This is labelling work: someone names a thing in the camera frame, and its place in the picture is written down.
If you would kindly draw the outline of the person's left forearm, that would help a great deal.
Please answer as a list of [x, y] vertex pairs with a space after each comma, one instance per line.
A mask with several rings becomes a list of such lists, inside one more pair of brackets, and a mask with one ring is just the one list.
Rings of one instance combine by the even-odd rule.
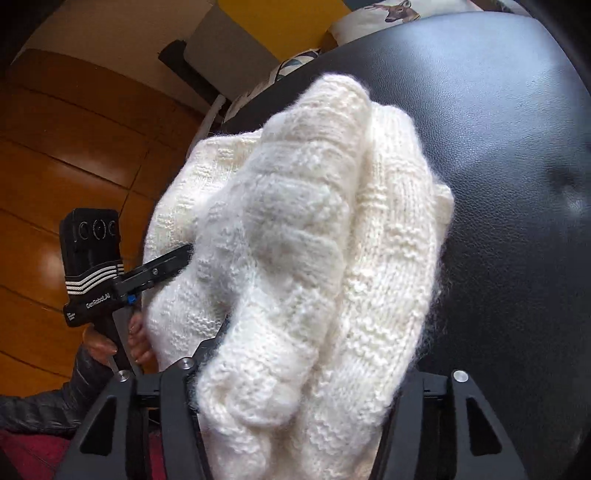
[[80, 346], [69, 381], [59, 389], [28, 397], [1, 396], [1, 429], [19, 435], [72, 439], [113, 371]]

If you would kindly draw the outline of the person's left hand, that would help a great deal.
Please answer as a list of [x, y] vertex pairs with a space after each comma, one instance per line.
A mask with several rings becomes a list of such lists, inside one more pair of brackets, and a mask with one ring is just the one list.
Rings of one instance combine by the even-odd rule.
[[[82, 343], [91, 357], [108, 364], [108, 358], [117, 352], [116, 345], [106, 336], [98, 333], [92, 324], [82, 334]], [[142, 313], [135, 310], [128, 323], [127, 346], [136, 364], [146, 366], [155, 359], [146, 329], [143, 325]]]

